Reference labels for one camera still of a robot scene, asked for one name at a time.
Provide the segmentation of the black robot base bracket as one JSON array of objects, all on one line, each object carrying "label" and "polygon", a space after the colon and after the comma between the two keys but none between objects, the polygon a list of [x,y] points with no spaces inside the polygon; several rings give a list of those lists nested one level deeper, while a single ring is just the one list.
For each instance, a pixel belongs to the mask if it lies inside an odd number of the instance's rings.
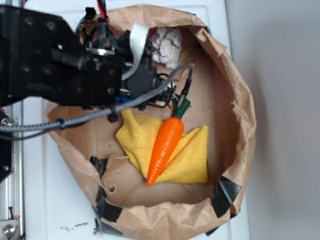
[{"label": "black robot base bracket", "polygon": [[[0,109],[0,126],[5,124],[12,124],[5,111]],[[13,144],[11,140],[0,139],[0,183],[7,179],[7,177],[13,172]]]}]

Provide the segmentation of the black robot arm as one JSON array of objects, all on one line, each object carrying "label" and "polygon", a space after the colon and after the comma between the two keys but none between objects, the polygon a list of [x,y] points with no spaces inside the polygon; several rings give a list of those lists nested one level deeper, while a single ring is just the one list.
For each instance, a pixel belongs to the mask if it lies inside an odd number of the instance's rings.
[{"label": "black robot arm", "polygon": [[0,104],[40,97],[60,106],[105,109],[160,87],[154,47],[142,36],[134,56],[132,31],[116,33],[92,7],[73,31],[60,16],[0,7]]}]

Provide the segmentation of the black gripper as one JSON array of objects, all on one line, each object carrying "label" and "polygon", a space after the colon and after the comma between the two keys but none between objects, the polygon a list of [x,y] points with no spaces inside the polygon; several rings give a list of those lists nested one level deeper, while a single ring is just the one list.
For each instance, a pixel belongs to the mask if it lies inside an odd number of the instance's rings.
[{"label": "black gripper", "polygon": [[[144,49],[138,56],[140,63],[135,68],[135,72],[121,82],[119,96],[116,97],[118,104],[124,104],[140,98],[142,95],[149,95],[151,91],[159,88],[169,77],[166,73],[157,73],[157,68],[152,64],[153,53],[156,48],[150,38],[144,38]],[[133,69],[136,53],[141,48],[138,46],[138,38],[133,35],[132,31],[127,31],[118,40],[118,52],[127,54],[125,59],[125,72],[128,73]],[[152,98],[145,100],[140,104],[135,104],[135,108],[144,110],[147,105],[164,108],[174,98],[175,85],[170,83],[166,88],[154,95]]]}]

